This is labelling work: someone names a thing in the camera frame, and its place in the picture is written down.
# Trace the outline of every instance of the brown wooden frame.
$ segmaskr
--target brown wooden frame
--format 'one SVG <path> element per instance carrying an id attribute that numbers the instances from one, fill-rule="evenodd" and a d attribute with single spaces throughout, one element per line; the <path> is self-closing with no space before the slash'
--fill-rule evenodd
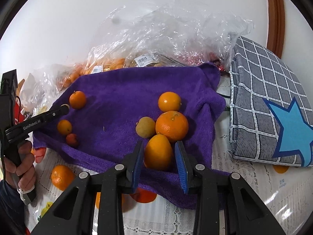
<path id="1" fill-rule="evenodd" d="M 266 47 L 281 58 L 285 39 L 284 0 L 268 0 L 269 32 Z"/>

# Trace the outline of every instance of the folded fabric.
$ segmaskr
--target folded fabric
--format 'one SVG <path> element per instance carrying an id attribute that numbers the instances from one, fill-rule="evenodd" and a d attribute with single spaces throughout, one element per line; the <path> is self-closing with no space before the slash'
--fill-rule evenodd
<path id="1" fill-rule="evenodd" d="M 237 39 L 230 68 L 234 158 L 312 166 L 313 112 L 303 87 L 275 54 Z"/>
<path id="2" fill-rule="evenodd" d="M 145 116 L 156 120 L 162 113 L 159 96 L 172 91 L 181 96 L 180 112 L 189 122 L 183 141 L 186 151 L 210 168 L 214 122 L 225 108 L 225 100 L 215 92 L 219 80 L 219 71 L 208 63 L 199 67 L 127 68 L 82 76 L 54 103 L 68 103 L 74 91 L 86 94 L 83 109 L 70 109 L 61 118 L 72 123 L 80 146 L 69 147 L 57 131 L 59 121 L 54 121 L 33 133 L 34 147 L 52 148 L 69 163 L 104 172 L 133 151 L 136 142 L 142 140 L 136 134 L 136 123 Z M 178 207 L 195 207 L 196 197 L 185 195 L 180 187 L 175 160 L 168 172 L 143 167 L 139 187 L 156 192 Z"/>

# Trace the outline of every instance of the kiwi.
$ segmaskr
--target kiwi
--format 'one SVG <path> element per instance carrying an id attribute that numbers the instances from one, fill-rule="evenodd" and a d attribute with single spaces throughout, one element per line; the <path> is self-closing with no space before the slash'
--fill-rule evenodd
<path id="1" fill-rule="evenodd" d="M 156 134 L 156 123 L 150 117 L 142 117 L 136 125 L 136 133 L 142 138 L 150 138 Z"/>

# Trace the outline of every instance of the barcode label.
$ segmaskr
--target barcode label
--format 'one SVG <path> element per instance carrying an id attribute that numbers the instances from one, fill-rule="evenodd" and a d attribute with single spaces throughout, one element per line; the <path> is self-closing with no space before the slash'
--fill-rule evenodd
<path id="1" fill-rule="evenodd" d="M 103 72 L 102 65 L 95 66 L 95 67 L 92 69 L 92 72 L 91 72 L 90 74 L 99 73 L 99 72 Z"/>
<path id="2" fill-rule="evenodd" d="M 151 63 L 155 63 L 155 60 L 150 54 L 144 54 L 135 58 L 136 67 L 145 67 Z"/>

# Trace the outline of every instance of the purple cloth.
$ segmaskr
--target purple cloth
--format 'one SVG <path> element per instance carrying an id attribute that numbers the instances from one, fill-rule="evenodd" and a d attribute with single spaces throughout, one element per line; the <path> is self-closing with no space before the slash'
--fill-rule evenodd
<path id="1" fill-rule="evenodd" d="M 136 123 L 145 116 L 156 120 L 162 113 L 159 96 L 172 91 L 181 96 L 180 112 L 189 122 L 183 140 L 186 151 L 210 168 L 214 122 L 225 108 L 225 100 L 215 92 L 219 80 L 218 69 L 208 63 L 199 67 L 127 68 L 82 76 L 54 103 L 68 103 L 74 91 L 86 94 L 83 109 L 70 109 L 61 118 L 72 123 L 80 146 L 69 147 L 57 132 L 59 121 L 53 121 L 33 133 L 34 147 L 52 148 L 69 163 L 104 172 L 133 151 L 136 142 L 142 140 L 136 134 Z M 156 192 L 178 207 L 196 206 L 196 197 L 185 195 L 180 187 L 175 160 L 170 172 L 143 167 L 139 187 Z"/>

